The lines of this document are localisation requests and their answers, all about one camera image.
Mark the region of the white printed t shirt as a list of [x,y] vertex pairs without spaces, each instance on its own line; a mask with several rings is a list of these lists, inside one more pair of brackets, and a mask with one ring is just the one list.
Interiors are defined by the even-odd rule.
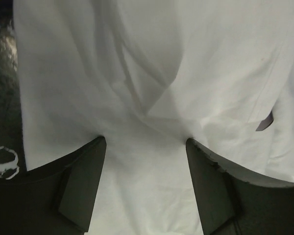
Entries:
[[91,235],[200,235],[185,151],[294,182],[294,0],[16,0],[32,170],[107,141]]

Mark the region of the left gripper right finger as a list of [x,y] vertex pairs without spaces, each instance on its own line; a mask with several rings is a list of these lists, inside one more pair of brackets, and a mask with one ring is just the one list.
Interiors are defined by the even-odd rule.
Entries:
[[294,183],[249,170],[193,139],[186,153],[204,234],[294,235]]

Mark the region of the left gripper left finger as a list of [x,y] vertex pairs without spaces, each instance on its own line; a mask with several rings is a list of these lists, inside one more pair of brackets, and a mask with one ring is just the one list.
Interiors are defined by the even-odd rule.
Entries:
[[0,235],[88,232],[106,153],[97,137],[10,180],[0,179]]

